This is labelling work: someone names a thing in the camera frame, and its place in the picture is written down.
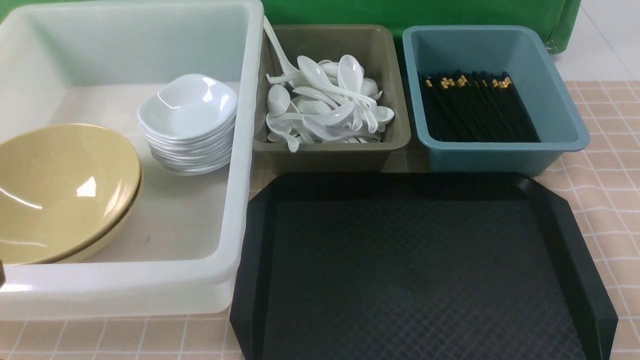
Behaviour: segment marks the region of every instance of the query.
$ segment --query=textured tray surface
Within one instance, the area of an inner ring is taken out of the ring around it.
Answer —
[[[506,194],[280,203],[263,359],[584,359],[534,211]]]

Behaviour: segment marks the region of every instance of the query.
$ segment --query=pile of spoons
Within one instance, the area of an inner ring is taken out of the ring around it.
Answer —
[[[265,119],[270,142],[286,142],[289,151],[296,152],[301,143],[382,141],[382,133],[395,113],[378,106],[382,91],[375,80],[364,77],[356,58],[347,54],[340,62],[316,63],[299,56],[296,68],[284,54],[267,18],[264,31],[283,72],[277,77],[267,75],[272,84]]]

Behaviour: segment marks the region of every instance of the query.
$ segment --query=black plastic tray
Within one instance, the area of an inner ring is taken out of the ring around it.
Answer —
[[[568,203],[528,177],[292,174],[249,204],[247,360],[601,360],[617,323]]]

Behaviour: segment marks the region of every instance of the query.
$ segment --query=tray rim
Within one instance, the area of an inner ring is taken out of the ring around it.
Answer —
[[[270,244],[264,244],[260,238],[265,227],[274,226],[273,222],[268,222],[264,214],[270,212],[275,195],[291,196],[292,192],[287,191],[287,182],[310,182],[312,179],[317,184],[319,180],[328,179],[330,181],[336,177],[349,179],[351,183],[358,183],[359,178],[368,177],[382,180],[391,179],[391,181],[411,178],[413,178],[412,181],[427,179],[434,181],[435,179],[447,183],[452,181],[458,183],[495,183],[501,181],[518,188],[534,208],[538,223],[544,220],[547,227],[550,224],[554,227],[554,231],[563,235],[562,241],[552,243],[552,240],[556,239],[553,236],[550,239],[549,234],[545,234],[549,231],[543,231],[543,227],[540,226],[547,254],[549,254],[586,359],[605,360],[609,358],[618,315],[584,242],[571,207],[562,197],[531,177],[516,173],[336,173],[286,174],[277,177],[249,203],[243,257],[236,277],[236,292],[230,313],[231,325],[247,360],[262,359],[264,345],[268,282],[271,275],[271,257],[268,254],[273,251],[273,241]],[[252,222],[255,222],[256,226],[250,226]],[[550,249],[558,245],[560,246],[555,250],[556,254],[553,255]]]

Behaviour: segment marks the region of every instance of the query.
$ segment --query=teal bin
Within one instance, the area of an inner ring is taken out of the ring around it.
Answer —
[[[536,176],[589,132],[537,34],[520,26],[414,26],[403,33],[408,97],[418,139],[434,172],[519,172]],[[511,76],[541,143],[440,142],[429,135],[418,73],[487,71]]]

